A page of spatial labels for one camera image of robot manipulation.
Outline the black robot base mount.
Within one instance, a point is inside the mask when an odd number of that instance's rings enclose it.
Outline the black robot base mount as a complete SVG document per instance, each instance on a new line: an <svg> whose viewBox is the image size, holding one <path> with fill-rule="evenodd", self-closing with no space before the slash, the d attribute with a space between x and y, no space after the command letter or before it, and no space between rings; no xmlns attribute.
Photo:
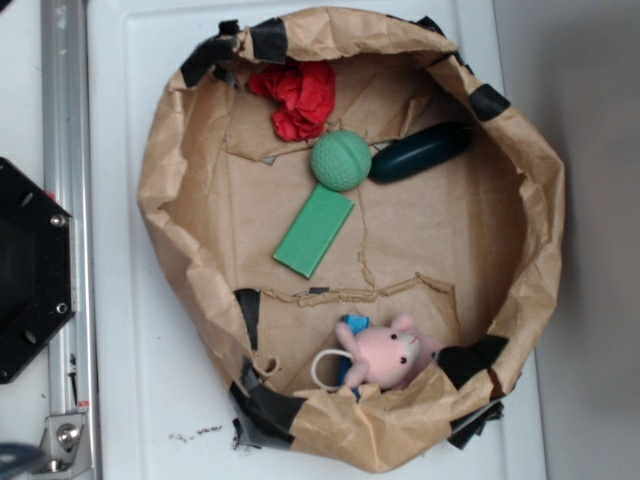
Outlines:
<svg viewBox="0 0 640 480"><path fill-rule="evenodd" d="M13 382L74 314L71 216L1 160L1 383Z"/></svg>

